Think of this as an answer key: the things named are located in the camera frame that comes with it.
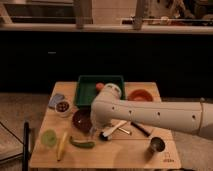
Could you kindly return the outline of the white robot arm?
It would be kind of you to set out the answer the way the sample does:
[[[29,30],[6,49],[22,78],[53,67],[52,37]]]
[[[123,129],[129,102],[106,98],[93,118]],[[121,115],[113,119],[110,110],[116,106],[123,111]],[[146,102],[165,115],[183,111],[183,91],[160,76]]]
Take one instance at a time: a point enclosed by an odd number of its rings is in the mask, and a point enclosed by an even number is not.
[[[170,129],[213,140],[213,104],[121,100],[121,89],[108,83],[91,103],[91,122],[104,128],[112,119]]]

